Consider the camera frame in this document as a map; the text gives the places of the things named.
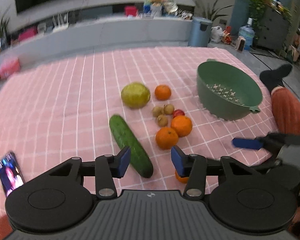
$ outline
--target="trash can lid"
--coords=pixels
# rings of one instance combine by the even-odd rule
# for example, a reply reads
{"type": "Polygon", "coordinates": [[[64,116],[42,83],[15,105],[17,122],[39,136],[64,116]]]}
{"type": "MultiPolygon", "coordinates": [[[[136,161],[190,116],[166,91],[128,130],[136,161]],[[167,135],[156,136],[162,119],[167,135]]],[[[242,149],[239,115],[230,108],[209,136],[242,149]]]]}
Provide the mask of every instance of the trash can lid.
{"type": "Polygon", "coordinates": [[[212,21],[202,17],[193,17],[192,21],[195,23],[206,23],[207,25],[212,25],[212,21]]]}

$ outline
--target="blue trash can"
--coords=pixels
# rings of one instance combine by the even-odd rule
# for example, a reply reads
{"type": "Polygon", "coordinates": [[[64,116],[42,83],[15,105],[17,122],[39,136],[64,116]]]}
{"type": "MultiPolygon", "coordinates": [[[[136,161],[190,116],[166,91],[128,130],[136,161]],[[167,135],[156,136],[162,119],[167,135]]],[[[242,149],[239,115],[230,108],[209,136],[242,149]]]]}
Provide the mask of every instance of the blue trash can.
{"type": "Polygon", "coordinates": [[[193,17],[188,46],[207,47],[210,39],[212,21],[202,17],[193,17]]]}

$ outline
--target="gray ribbed panel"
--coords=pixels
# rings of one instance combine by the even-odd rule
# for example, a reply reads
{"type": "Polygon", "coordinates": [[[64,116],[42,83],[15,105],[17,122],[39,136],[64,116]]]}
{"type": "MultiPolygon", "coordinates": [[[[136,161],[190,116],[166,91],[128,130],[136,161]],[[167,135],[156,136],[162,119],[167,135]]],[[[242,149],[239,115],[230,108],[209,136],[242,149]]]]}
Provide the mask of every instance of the gray ribbed panel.
{"type": "Polygon", "coordinates": [[[101,201],[82,224],[57,234],[36,236],[20,231],[7,240],[294,240],[282,231],[247,236],[216,222],[201,202],[185,200],[178,191],[125,190],[119,198],[101,201]]]}

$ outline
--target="black sock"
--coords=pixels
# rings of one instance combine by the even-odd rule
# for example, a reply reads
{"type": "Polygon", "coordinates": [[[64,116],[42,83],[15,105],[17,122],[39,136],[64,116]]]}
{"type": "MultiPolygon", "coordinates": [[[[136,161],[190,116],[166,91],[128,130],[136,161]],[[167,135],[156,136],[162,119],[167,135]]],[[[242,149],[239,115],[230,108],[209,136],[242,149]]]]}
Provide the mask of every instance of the black sock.
{"type": "Polygon", "coordinates": [[[285,64],[275,70],[266,70],[261,72],[260,80],[271,93],[271,91],[277,86],[284,87],[282,78],[288,76],[291,71],[292,65],[285,64]]]}

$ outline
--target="green colander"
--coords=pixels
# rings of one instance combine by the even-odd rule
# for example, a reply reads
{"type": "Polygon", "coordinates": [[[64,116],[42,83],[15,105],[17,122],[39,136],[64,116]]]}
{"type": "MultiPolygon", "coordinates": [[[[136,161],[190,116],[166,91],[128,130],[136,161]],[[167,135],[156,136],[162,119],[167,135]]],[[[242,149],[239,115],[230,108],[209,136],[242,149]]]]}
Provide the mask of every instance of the green colander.
{"type": "Polygon", "coordinates": [[[203,106],[219,118],[237,120],[260,112],[262,93],[257,83],[226,63],[201,63],[197,70],[197,90],[203,106]]]}

